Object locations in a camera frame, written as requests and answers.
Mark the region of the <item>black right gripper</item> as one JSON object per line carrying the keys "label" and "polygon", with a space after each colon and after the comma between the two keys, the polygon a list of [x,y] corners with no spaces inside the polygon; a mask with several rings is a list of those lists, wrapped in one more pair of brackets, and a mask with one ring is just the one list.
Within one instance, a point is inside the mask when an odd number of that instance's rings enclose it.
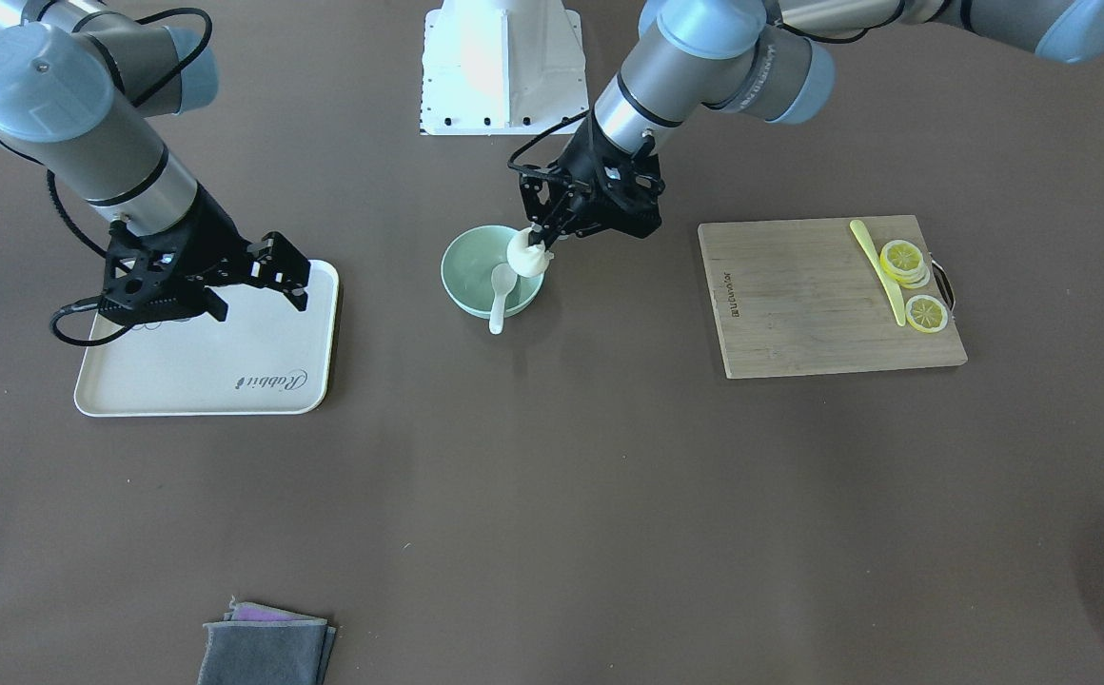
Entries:
{"label": "black right gripper", "polygon": [[282,234],[250,243],[217,201],[198,187],[176,226],[138,238],[123,221],[109,225],[100,317],[123,326],[211,316],[225,323],[229,303],[213,287],[247,284],[282,292],[306,310],[311,261]]}

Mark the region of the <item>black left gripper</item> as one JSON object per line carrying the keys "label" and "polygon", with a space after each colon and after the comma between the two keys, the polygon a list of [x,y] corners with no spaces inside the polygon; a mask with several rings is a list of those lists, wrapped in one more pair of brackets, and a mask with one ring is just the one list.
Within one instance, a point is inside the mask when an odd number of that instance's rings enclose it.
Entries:
{"label": "black left gripper", "polygon": [[581,120],[586,123],[571,135],[558,160],[548,167],[517,165],[530,220],[526,246],[551,251],[561,238],[590,238],[604,230],[644,239],[661,226],[664,180],[652,133],[643,133],[638,150],[629,152],[611,143],[594,114],[577,114],[534,136],[518,155]]}

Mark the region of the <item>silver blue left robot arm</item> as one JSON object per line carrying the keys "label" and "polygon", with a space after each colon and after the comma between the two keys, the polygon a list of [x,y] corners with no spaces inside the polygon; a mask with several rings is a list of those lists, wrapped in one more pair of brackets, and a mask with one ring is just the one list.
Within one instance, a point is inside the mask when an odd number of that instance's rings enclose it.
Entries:
{"label": "silver blue left robot arm", "polygon": [[808,122],[834,88],[827,48],[896,23],[959,28],[1058,64],[1104,53],[1104,1],[648,1],[638,43],[558,159],[509,161],[530,221],[512,246],[540,256],[567,235],[648,238],[661,223],[658,155],[696,109]]}

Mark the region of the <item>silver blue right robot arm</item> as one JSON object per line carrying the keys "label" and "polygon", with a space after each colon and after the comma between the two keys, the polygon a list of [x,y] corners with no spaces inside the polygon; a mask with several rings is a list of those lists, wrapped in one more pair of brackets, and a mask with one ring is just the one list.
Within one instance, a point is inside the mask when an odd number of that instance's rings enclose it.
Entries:
{"label": "silver blue right robot arm", "polygon": [[309,260],[278,231],[243,238],[148,122],[216,96],[211,34],[100,1],[0,1],[0,148],[43,166],[47,190],[67,186],[108,226],[99,294],[59,317],[94,310],[123,330],[224,322],[217,287],[236,284],[306,308]]}

